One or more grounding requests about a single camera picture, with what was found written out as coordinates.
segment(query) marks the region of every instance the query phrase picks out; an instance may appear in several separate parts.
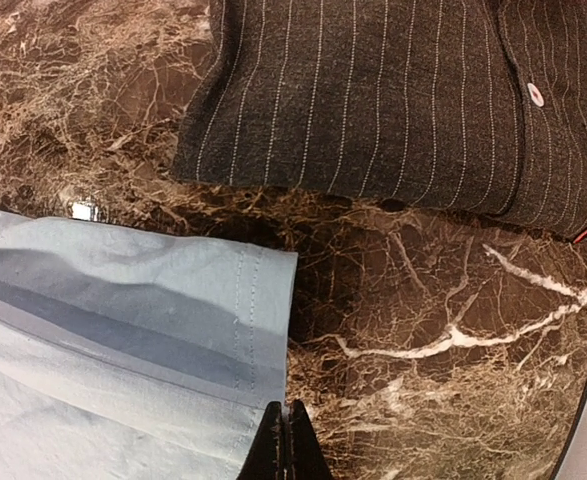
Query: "brown marble surface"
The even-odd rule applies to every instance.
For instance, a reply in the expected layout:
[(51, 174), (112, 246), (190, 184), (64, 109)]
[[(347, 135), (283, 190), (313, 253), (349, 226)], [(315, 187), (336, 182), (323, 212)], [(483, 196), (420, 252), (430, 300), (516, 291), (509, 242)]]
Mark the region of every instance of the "brown marble surface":
[(300, 253), (290, 398), (339, 479), (542, 479), (587, 372), (587, 245), (301, 192), (179, 185), (206, 0), (0, 0), (0, 208)]

